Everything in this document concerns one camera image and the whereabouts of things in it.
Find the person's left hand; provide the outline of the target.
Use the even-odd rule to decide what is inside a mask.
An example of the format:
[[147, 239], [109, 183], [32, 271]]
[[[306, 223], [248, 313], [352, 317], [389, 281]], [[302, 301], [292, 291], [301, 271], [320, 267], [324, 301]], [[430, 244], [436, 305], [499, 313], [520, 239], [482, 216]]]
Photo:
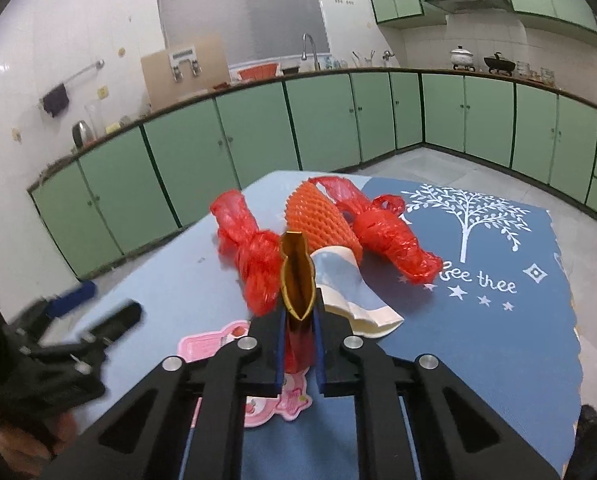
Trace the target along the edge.
[[0, 426], [0, 454], [17, 474], [37, 478], [54, 456], [61, 454], [78, 437], [78, 427], [72, 412], [61, 414], [46, 422], [54, 434], [54, 445], [47, 448], [20, 428], [9, 424]]

